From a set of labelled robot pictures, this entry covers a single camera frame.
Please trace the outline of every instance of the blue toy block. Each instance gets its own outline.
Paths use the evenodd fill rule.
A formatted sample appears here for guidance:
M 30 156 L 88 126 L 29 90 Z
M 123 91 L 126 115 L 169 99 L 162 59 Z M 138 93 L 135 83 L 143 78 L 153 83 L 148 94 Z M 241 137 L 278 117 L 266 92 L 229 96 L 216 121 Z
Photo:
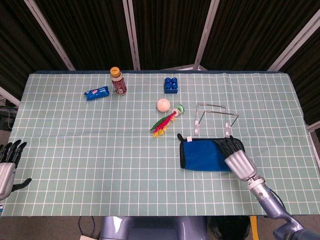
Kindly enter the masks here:
M 166 77 L 164 79 L 164 93 L 165 94 L 176 94 L 178 93 L 178 79 L 176 77 Z

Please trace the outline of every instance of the gray floor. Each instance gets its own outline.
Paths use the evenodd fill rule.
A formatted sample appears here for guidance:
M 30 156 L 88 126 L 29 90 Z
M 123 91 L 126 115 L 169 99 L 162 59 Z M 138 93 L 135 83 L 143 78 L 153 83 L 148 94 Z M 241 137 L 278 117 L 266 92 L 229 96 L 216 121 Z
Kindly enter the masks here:
M 7 144 L 10 133 L 0 130 L 0 144 Z M 102 217 L 95 218 L 96 238 L 101 229 Z M 320 233 L 320 215 L 297 216 L 305 228 Z M 258 218 L 258 231 L 261 240 L 273 239 L 272 231 L 283 224 L 283 220 Z M 89 236 L 93 229 L 90 217 L 81 219 L 83 233 Z M 0 240 L 79 240 L 78 217 L 68 216 L 32 216 L 32 217 L 0 217 Z

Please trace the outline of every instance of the blue wrapper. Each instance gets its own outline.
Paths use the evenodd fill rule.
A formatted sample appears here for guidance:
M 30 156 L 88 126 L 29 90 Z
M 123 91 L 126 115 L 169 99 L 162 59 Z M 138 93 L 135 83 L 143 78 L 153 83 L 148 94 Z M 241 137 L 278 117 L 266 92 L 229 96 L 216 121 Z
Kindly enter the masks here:
M 84 95 L 86 95 L 86 100 L 90 101 L 93 99 L 103 98 L 109 96 L 109 90 L 107 86 L 100 87 L 98 89 L 93 89 L 90 91 L 86 91 Z

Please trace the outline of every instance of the white ball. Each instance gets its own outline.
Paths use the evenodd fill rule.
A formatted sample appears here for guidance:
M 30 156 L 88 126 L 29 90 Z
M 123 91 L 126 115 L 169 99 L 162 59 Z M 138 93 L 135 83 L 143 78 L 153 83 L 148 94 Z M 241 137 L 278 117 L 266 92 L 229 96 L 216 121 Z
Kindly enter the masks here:
M 165 98 L 161 98 L 157 103 L 156 103 L 156 108 L 160 111 L 160 112 L 166 112 L 170 109 L 170 102 L 165 99 Z

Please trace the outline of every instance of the bottle label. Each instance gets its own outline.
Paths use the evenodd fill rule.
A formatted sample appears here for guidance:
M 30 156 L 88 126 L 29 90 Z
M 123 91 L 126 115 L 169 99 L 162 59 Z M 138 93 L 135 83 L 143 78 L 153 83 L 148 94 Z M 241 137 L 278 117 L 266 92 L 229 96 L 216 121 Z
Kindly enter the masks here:
M 127 92 L 127 87 L 124 78 L 122 78 L 120 81 L 112 81 L 112 84 L 117 94 L 123 95 Z

